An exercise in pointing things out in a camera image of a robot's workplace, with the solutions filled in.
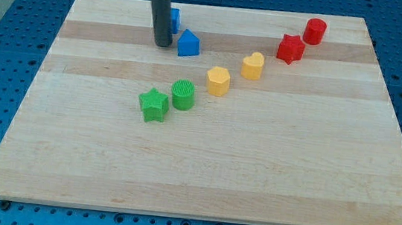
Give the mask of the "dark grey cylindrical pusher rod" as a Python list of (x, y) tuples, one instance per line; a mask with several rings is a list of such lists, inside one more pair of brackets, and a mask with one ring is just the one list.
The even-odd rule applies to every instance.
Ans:
[(153, 32), (158, 47), (169, 47), (172, 40), (171, 0), (150, 0), (152, 4)]

